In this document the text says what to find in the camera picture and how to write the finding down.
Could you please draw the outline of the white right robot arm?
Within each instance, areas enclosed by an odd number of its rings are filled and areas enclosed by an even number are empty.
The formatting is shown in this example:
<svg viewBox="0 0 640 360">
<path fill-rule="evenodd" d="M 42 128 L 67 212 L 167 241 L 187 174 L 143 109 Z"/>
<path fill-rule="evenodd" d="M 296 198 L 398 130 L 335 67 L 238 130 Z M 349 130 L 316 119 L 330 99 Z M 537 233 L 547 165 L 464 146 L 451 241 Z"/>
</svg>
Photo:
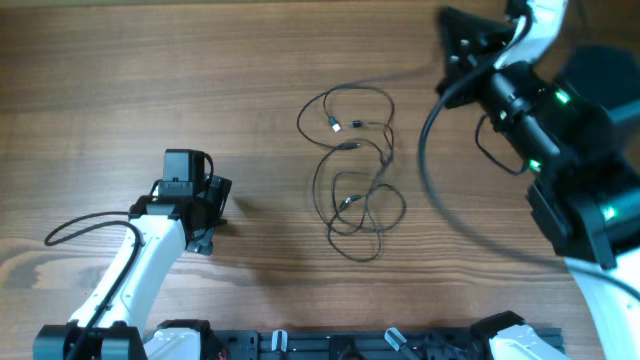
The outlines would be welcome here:
<svg viewBox="0 0 640 360">
<path fill-rule="evenodd" d="M 506 21 L 446 7 L 444 107 L 478 104 L 534 180 L 540 231 L 577 282 L 610 359 L 639 355 L 639 173 L 625 148 L 639 130 L 639 63 L 629 51 L 576 48 L 551 80 L 535 71 L 563 1 L 511 1 Z"/>
</svg>

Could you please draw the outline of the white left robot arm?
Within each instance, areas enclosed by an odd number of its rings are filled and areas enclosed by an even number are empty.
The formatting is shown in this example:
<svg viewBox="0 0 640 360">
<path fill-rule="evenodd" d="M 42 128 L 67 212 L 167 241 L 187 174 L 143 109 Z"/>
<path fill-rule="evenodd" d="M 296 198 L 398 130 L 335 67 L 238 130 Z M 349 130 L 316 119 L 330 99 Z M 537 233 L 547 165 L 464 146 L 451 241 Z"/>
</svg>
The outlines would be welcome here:
<svg viewBox="0 0 640 360">
<path fill-rule="evenodd" d="M 232 183 L 214 173 L 212 157 L 168 149 L 163 175 L 127 211 L 94 214 L 101 228 L 126 230 L 120 249 L 90 295 L 64 325 L 45 325 L 36 359 L 225 359 L 228 351 L 206 320 L 168 320 L 151 337 L 145 326 L 159 289 L 185 252 L 209 256 Z"/>
</svg>

